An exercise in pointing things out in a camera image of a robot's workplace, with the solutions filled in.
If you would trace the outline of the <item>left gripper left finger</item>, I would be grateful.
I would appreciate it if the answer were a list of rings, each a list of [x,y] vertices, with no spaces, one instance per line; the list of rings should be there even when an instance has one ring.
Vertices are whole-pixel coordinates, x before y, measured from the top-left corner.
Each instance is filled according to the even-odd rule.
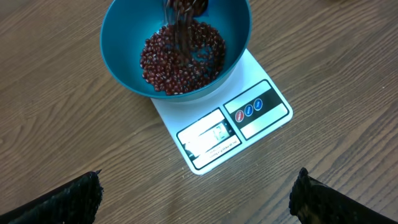
[[[92,224],[103,199],[98,174],[89,171],[1,215],[8,224]]]

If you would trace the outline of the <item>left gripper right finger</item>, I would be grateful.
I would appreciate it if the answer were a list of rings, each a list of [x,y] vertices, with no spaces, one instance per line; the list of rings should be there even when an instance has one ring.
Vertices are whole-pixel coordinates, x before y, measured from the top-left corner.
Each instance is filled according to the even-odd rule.
[[[304,167],[289,195],[289,212],[302,224],[397,224],[310,177]]]

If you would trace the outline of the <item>red adzuki beans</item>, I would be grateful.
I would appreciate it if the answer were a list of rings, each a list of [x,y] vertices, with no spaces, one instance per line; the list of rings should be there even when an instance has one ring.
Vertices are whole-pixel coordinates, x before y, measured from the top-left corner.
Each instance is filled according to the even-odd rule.
[[[139,61],[143,79],[156,92],[182,95],[215,81],[223,67],[226,42],[218,29],[191,14],[162,9],[165,25],[145,40]]]

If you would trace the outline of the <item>blue plastic measuring scoop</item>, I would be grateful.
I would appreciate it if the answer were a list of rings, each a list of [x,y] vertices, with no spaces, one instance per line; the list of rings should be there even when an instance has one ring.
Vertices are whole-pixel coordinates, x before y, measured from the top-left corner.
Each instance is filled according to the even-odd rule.
[[[193,17],[201,16],[208,7],[209,0],[165,0],[164,7],[174,13],[191,14]]]

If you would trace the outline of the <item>white digital kitchen scale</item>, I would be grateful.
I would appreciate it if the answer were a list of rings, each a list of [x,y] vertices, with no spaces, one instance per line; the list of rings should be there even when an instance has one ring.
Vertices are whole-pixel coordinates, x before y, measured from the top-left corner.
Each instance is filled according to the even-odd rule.
[[[292,107],[248,50],[209,95],[187,102],[152,102],[196,175],[206,174],[293,117]]]

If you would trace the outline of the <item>teal metal bowl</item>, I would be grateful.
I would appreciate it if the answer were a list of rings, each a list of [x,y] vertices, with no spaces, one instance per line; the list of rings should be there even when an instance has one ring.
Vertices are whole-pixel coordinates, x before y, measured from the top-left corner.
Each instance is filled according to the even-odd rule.
[[[248,46],[252,11],[248,0],[211,0],[198,17],[219,30],[226,42],[224,68],[218,78],[201,89],[182,95],[156,92],[139,66],[144,41],[164,24],[163,0],[115,0],[104,17],[100,48],[104,64],[125,88],[142,96],[183,102],[201,98],[219,88],[231,75]]]

